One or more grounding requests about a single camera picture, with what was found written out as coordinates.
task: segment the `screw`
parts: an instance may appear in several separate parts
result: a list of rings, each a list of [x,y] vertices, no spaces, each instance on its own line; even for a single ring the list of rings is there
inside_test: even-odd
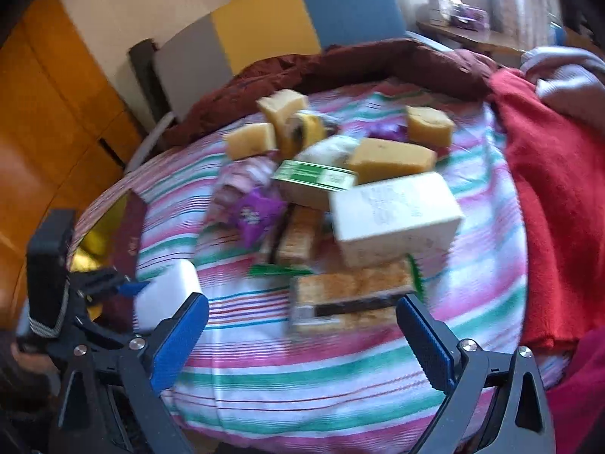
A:
[[[476,341],[468,338],[462,339],[460,346],[464,351],[477,351],[477,348],[479,347]]]
[[[75,356],[83,356],[88,351],[88,347],[86,345],[78,345],[74,348]]]
[[[519,355],[521,355],[523,358],[532,358],[534,356],[534,353],[526,346],[520,346]]]
[[[133,338],[128,343],[128,348],[131,350],[140,350],[145,346],[145,340],[143,338]]]

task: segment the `wooden table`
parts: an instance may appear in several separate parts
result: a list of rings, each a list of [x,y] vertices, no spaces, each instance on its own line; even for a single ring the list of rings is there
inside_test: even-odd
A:
[[[445,37],[461,44],[463,48],[491,56],[492,53],[508,53],[520,56],[525,53],[515,38],[494,31],[469,31],[458,27],[440,27],[428,22],[416,22],[427,37]]]

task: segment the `orange wardrobe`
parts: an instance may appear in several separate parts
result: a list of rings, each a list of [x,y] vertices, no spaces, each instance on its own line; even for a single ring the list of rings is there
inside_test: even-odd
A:
[[[0,327],[19,317],[25,247],[47,211],[82,213],[140,142],[61,1],[35,0],[0,48]]]

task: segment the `brown quilt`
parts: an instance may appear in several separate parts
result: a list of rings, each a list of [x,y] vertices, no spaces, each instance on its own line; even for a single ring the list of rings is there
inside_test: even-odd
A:
[[[288,54],[253,63],[225,87],[203,96],[185,120],[164,132],[168,145],[188,145],[257,112],[256,101],[277,90],[322,92],[344,85],[401,81],[456,97],[482,100],[497,65],[467,50],[440,53],[412,39],[334,46],[321,54]]]

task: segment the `striped bed sheet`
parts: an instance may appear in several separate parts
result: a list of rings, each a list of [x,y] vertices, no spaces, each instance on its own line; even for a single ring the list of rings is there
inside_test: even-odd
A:
[[[456,117],[454,145],[437,170],[466,218],[449,252],[414,257],[436,318],[487,350],[513,351],[525,310],[526,241],[503,156],[506,137],[489,107],[395,80],[318,93],[311,104],[352,136],[376,123],[402,124],[406,105]],[[222,136],[261,119],[252,115],[153,158],[90,206],[75,241],[132,188],[149,203],[137,278],[153,278],[177,258],[195,264],[210,319],[176,385],[163,394],[185,428],[271,452],[405,452],[444,397],[429,386],[398,328],[291,339],[288,281],[248,277],[254,252],[240,247],[236,231],[204,222],[213,182],[228,162]],[[329,267],[337,254],[332,237],[320,254],[318,267]],[[547,386],[559,380],[567,360],[538,358]],[[467,434],[479,427],[489,395]]]

